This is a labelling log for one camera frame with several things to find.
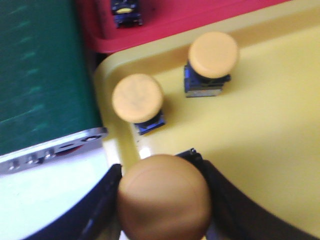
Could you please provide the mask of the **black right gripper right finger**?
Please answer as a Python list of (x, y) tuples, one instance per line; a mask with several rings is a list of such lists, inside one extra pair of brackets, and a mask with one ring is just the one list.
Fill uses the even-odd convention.
[(204, 160), (202, 173), (213, 202), (213, 219), (232, 240), (317, 240), (251, 200), (214, 165)]

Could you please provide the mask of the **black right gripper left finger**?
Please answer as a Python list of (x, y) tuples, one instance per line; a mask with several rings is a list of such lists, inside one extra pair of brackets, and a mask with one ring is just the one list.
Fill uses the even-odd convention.
[(115, 215), (122, 166), (112, 165), (101, 180), (72, 208), (31, 234), (27, 240), (93, 240)]

